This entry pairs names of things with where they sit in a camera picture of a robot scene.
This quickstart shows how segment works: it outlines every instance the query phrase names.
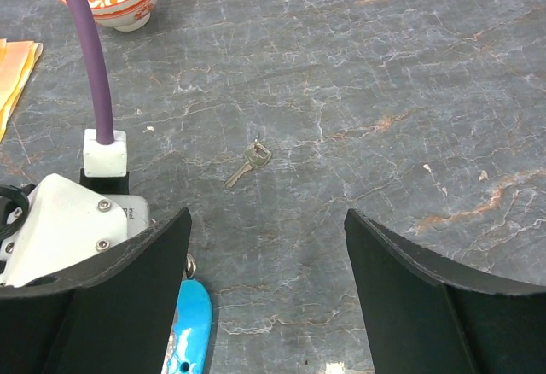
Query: key head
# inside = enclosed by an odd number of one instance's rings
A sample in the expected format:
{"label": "key head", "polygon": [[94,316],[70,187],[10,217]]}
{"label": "key head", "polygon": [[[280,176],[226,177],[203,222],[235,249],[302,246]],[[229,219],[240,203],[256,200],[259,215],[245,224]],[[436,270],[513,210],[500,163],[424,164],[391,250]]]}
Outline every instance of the key head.
{"label": "key head", "polygon": [[256,142],[245,149],[245,159],[253,167],[264,167],[271,159],[271,152],[264,145]]}

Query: gray marble surface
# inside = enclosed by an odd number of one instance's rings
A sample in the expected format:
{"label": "gray marble surface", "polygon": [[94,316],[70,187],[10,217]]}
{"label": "gray marble surface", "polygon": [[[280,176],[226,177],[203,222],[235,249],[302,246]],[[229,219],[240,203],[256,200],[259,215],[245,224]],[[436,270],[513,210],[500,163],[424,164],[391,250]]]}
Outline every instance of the gray marble surface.
{"label": "gray marble surface", "polygon": [[[44,43],[0,181],[76,179],[94,123],[71,15],[0,1],[1,36]],[[212,373],[373,372],[349,207],[546,284],[545,33],[546,0],[160,0],[142,30],[100,30],[134,191],[193,216]],[[273,160],[223,190],[258,132]]]}

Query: silver key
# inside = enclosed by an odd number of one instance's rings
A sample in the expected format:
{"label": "silver key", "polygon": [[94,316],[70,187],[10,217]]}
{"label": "silver key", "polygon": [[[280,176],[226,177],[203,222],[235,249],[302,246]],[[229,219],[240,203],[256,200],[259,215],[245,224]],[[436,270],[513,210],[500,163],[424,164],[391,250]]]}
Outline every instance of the silver key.
{"label": "silver key", "polygon": [[245,163],[225,182],[224,187],[226,189],[233,187],[235,182],[245,173],[252,171],[254,168],[264,167],[271,160],[271,152],[258,140],[245,149],[244,155]]}

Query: white spot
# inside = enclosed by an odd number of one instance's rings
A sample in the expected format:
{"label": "white spot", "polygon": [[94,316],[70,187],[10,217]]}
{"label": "white spot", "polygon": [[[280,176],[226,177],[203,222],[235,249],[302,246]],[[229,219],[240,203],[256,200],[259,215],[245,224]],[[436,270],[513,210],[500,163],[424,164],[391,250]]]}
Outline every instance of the white spot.
{"label": "white spot", "polygon": [[324,374],[345,374],[344,363],[326,363],[326,371]]}
{"label": "white spot", "polygon": [[487,174],[486,171],[481,171],[479,173],[479,178],[478,180],[481,182],[482,180],[489,180],[489,175]]}

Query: purple tube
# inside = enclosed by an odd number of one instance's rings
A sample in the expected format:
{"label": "purple tube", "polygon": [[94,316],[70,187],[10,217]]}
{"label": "purple tube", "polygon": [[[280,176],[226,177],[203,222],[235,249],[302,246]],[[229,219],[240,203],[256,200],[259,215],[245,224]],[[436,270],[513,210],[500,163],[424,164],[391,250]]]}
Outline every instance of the purple tube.
{"label": "purple tube", "polygon": [[113,143],[112,98],[93,13],[87,0],[67,0],[67,6],[74,18],[79,44],[84,53],[95,110],[96,141],[102,145],[109,145]]}

